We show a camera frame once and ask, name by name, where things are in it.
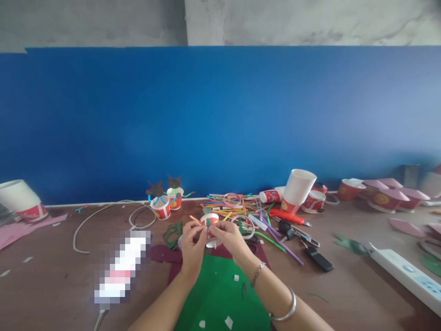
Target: power strip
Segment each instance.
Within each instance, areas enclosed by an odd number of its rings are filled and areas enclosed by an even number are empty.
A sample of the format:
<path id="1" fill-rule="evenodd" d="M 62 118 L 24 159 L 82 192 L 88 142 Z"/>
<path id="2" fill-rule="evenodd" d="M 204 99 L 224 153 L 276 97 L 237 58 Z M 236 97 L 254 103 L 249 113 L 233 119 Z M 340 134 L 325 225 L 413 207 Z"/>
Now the power strip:
<path id="1" fill-rule="evenodd" d="M 371 257 L 441 317 L 441 285 L 393 250 L 378 250 L 370 245 Z"/>

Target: human hand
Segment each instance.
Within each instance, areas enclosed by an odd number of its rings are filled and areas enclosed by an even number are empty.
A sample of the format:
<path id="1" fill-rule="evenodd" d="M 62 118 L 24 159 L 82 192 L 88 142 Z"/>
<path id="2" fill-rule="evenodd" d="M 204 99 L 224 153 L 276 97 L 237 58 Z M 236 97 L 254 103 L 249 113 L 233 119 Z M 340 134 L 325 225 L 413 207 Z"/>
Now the human hand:
<path id="1" fill-rule="evenodd" d="M 219 221 L 210 226 L 209 231 L 222 241 L 225 248 L 233 255 L 233 260 L 238 266 L 253 255 L 236 224 Z"/>
<path id="2" fill-rule="evenodd" d="M 195 244 L 193 238 L 200 234 Z M 184 225 L 181 239 L 182 269 L 181 274 L 187 278 L 192 285 L 196 283 L 201 272 L 202 260 L 204 258 L 205 244 L 207 243 L 207 227 L 198 221 L 190 221 Z"/>

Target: blue painted wall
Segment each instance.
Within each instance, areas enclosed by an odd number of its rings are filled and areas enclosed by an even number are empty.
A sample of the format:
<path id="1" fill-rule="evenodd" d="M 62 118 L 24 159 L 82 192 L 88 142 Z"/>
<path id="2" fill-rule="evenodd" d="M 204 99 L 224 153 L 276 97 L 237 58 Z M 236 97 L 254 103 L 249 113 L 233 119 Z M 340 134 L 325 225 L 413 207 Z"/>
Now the blue painted wall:
<path id="1" fill-rule="evenodd" d="M 0 182 L 47 204 L 331 188 L 441 161 L 440 47 L 51 48 L 0 54 Z"/>

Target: silver bangle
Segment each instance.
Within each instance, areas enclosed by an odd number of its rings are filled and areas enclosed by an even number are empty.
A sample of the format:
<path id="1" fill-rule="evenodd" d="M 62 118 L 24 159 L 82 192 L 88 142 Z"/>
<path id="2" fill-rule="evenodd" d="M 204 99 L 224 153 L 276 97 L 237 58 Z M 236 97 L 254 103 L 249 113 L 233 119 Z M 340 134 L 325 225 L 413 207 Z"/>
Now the silver bangle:
<path id="1" fill-rule="evenodd" d="M 262 263 L 260 264 L 259 269 L 257 269 L 257 272 L 256 272 L 256 274 L 254 275 L 253 280 L 251 281 L 251 287 L 254 287 L 254 285 L 256 284 L 257 276 L 259 276 L 260 271 L 262 270 L 262 268 L 263 268 L 265 265 L 266 265 L 265 262 L 262 262 Z"/>
<path id="2" fill-rule="evenodd" d="M 274 315 L 270 313 L 270 319 L 272 319 L 273 321 L 283 322 L 284 320 L 287 320 L 288 318 L 290 318 L 292 316 L 292 314 L 294 314 L 295 306 L 297 305 L 297 300 L 295 299 L 295 294 L 294 294 L 294 291 L 291 289 L 291 287 L 287 286 L 287 288 L 289 288 L 289 290 L 291 291 L 291 295 L 293 296 L 293 304 L 291 305 L 291 309 L 289 310 L 289 312 L 285 316 L 283 316 L 281 318 L 274 317 Z"/>

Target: black key fob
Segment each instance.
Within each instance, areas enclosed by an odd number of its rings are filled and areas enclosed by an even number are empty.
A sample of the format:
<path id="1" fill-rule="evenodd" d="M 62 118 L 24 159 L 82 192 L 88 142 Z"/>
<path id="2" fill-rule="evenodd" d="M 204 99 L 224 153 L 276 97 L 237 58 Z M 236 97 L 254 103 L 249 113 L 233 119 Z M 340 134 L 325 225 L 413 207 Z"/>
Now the black key fob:
<path id="1" fill-rule="evenodd" d="M 308 256 L 313 260 L 316 265 L 320 267 L 323 272 L 329 272 L 334 269 L 334 266 L 323 257 L 322 254 L 318 252 L 314 247 L 308 247 L 305 248 L 305 252 L 308 254 Z"/>

